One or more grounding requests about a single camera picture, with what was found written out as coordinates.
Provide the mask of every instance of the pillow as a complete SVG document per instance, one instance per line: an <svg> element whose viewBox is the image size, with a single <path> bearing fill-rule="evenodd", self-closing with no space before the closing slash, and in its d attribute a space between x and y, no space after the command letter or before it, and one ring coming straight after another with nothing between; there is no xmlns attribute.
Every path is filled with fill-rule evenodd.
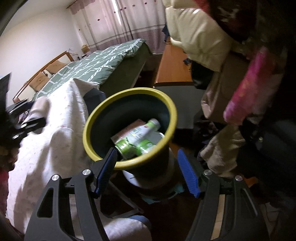
<svg viewBox="0 0 296 241"><path fill-rule="evenodd" d="M51 74L56 74L60 69L64 68L67 64L58 60L46 67L46 70Z"/></svg>
<svg viewBox="0 0 296 241"><path fill-rule="evenodd" d="M42 72L40 72L29 84L29 86L36 92L40 91L43 86L49 81L49 78L46 77Z"/></svg>
<svg viewBox="0 0 296 241"><path fill-rule="evenodd" d="M45 76L47 76L48 78L51 78L53 76L53 74L49 73L49 71L47 71L46 69L43 71L43 73L45 74Z"/></svg>

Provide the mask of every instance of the wooden desk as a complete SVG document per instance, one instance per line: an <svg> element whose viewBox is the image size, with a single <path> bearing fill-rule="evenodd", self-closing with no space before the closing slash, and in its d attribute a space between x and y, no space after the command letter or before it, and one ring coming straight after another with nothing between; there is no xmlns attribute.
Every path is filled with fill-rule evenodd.
<svg viewBox="0 0 296 241"><path fill-rule="evenodd" d="M181 48L166 43L154 86L193 85L188 67L183 62L187 55Z"/></svg>

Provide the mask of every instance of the green duvet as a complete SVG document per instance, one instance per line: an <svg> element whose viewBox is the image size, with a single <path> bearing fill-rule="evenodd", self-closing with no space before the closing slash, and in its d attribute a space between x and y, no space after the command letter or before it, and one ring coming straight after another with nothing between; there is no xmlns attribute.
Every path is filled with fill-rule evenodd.
<svg viewBox="0 0 296 241"><path fill-rule="evenodd" d="M103 84L122 60L133 57L144 42L144 39L135 39L102 51L95 51L88 57L69 63L51 77L48 83L35 94L34 99L49 96L72 78Z"/></svg>

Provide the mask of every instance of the pink curtain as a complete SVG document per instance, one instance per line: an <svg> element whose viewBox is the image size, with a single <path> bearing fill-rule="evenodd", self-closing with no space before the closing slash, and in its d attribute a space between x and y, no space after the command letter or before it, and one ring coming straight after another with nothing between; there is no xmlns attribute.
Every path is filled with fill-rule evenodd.
<svg viewBox="0 0 296 241"><path fill-rule="evenodd" d="M92 52L137 38L145 39L153 53L164 50L161 0L78 0L70 10Z"/></svg>

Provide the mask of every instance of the white sheet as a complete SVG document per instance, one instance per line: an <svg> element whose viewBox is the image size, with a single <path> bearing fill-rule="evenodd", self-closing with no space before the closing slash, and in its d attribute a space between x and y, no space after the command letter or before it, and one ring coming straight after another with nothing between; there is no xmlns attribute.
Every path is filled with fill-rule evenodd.
<svg viewBox="0 0 296 241"><path fill-rule="evenodd" d="M16 167L9 173L7 201L8 217L19 231L26 231L34 206L52 175L66 178L90 167L82 144L88 117L83 96L97 86L78 79L66 82L49 97L51 109L43 132L30 133L23 139ZM70 203L74 231L82 239L75 201L71 199ZM110 219L99 214L111 241L152 240L148 228L137 220Z"/></svg>

